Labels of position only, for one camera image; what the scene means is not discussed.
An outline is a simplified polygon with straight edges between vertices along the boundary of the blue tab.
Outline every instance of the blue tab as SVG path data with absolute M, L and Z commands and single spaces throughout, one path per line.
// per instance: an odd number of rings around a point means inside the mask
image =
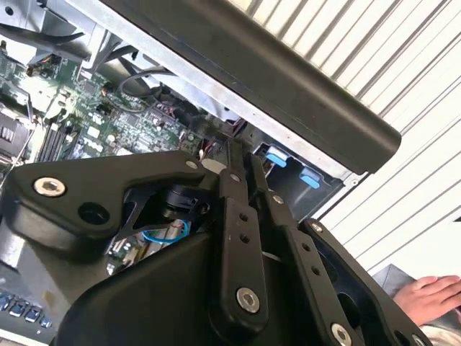
M 277 166 L 281 166 L 282 168 L 285 168 L 287 166 L 287 162 L 285 162 L 283 159 L 279 158 L 277 155 L 273 153 L 268 153 L 266 155 L 266 159 L 271 160 Z
M 320 187 L 321 176 L 307 167 L 301 172 L 300 178 L 313 189 L 317 190 Z

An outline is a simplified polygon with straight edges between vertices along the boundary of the finger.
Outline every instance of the finger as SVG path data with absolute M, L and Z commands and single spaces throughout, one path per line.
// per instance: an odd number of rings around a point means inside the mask
M 437 281 L 437 276 L 426 276 L 425 278 L 418 279 L 411 284 L 412 290 L 421 290 L 425 285 L 435 283 Z
M 433 296 L 440 299 L 440 301 L 444 301 L 449 297 L 456 296 L 458 293 L 461 293 L 461 281 L 457 283 L 453 283 L 450 286 L 447 286 L 443 290 L 435 293 Z
M 424 286 L 421 289 L 421 293 L 424 295 L 431 295 L 440 292 L 444 288 L 453 285 L 460 281 L 459 276 L 445 276 L 444 278 L 438 279 L 435 283 Z
M 458 306 L 461 306 L 461 293 L 458 293 L 456 296 L 452 296 L 445 301 L 442 301 L 441 304 L 441 307 L 444 310 L 444 314 L 457 308 Z

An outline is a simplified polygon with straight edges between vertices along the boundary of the capacitor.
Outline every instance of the capacitor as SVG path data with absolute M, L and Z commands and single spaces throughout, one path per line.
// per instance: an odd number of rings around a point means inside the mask
M 179 140 L 183 141 L 186 138 L 186 131 L 181 131 L 181 134 L 179 135 Z
M 157 128 L 157 131 L 160 132 L 164 129 L 164 127 L 165 127 L 165 123 L 159 123 L 156 128 Z

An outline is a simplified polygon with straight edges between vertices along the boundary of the green circuit board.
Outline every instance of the green circuit board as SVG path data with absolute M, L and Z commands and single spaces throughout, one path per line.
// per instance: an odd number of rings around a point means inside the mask
M 104 88 L 110 82 L 102 75 L 82 79 L 78 64 L 53 59 L 23 68 L 1 57 L 0 84 L 2 94 L 10 94 L 20 104 L 27 98 L 15 87 L 29 93 L 33 107 L 45 115 L 45 122 L 52 120 L 74 129 L 58 159 L 178 149 L 193 154 L 197 150 L 202 139 L 174 121 L 167 106 L 149 106 L 117 90 L 107 99 Z M 114 102 L 122 109 L 113 107 Z

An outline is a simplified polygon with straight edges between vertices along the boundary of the hex bolt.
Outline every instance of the hex bolt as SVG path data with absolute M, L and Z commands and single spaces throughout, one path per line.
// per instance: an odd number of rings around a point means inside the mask
M 274 198 L 274 201 L 276 201 L 279 204 L 283 204 L 283 199 L 280 196 L 274 195 L 272 196 Z
M 337 323 L 333 323 L 331 325 L 331 332 L 333 333 L 336 341 L 338 341 L 341 346 L 352 346 L 351 336 L 343 326 Z
M 320 226 L 318 223 L 312 222 L 312 224 L 310 226 L 314 229 L 314 231 L 316 231 L 318 233 L 323 232 L 322 226 Z
M 243 310 L 250 314 L 255 314 L 259 310 L 258 296 L 247 287 L 242 287 L 237 290 L 237 302 Z
M 231 174 L 230 177 L 235 180 L 236 182 L 240 182 L 240 178 L 237 177 L 235 174 Z
M 198 169 L 199 168 L 197 166 L 197 164 L 195 162 L 192 162 L 192 161 L 186 161 L 186 165 L 189 166 L 192 169 Z
M 34 190 L 45 197 L 60 197 L 66 192 L 66 186 L 56 178 L 43 177 L 35 180 Z

